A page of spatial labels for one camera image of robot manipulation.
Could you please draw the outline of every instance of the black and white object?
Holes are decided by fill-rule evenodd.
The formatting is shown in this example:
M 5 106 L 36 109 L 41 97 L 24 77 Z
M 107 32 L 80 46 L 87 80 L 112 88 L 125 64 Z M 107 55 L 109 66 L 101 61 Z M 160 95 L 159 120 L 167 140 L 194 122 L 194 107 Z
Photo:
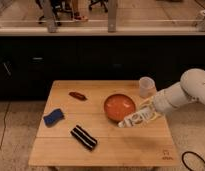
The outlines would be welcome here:
M 79 125 L 71 130 L 71 134 L 89 150 L 93 150 L 97 145 L 97 140 Z

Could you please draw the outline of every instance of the person's leg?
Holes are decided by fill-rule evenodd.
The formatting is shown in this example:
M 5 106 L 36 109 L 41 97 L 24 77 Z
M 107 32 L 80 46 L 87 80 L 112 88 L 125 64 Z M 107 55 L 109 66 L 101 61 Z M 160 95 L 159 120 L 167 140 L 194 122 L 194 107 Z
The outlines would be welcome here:
M 87 21 L 88 18 L 86 16 L 81 16 L 79 12 L 79 3 L 78 0 L 72 0 L 72 8 L 74 12 L 74 19 Z
M 73 8 L 74 13 L 78 13 L 79 12 L 78 0 L 72 0 L 72 8 Z

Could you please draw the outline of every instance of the cabinet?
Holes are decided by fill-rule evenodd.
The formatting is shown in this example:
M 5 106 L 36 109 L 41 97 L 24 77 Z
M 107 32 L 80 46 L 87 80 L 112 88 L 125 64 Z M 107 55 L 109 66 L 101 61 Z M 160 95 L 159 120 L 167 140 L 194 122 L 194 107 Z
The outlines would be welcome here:
M 0 99 L 46 98 L 54 80 L 150 76 L 160 90 L 193 67 L 205 69 L 205 37 L 0 37 Z

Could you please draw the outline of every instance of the blue sponge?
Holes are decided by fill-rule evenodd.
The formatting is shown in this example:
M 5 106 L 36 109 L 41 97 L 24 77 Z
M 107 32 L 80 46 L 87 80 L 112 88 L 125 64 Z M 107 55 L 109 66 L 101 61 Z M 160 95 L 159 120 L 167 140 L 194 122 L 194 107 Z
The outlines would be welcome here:
M 46 126 L 52 126 L 63 118 L 64 118 L 64 115 L 63 115 L 63 112 L 61 111 L 61 109 L 55 109 L 49 115 L 44 116 L 43 120 L 44 120 Z

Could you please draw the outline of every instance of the shoe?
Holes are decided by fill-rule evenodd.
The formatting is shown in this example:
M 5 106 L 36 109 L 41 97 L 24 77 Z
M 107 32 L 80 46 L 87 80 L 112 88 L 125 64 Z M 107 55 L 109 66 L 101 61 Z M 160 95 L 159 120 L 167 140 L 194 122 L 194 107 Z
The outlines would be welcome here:
M 74 13 L 74 20 L 75 21 L 88 21 L 88 17 L 81 16 L 79 12 Z

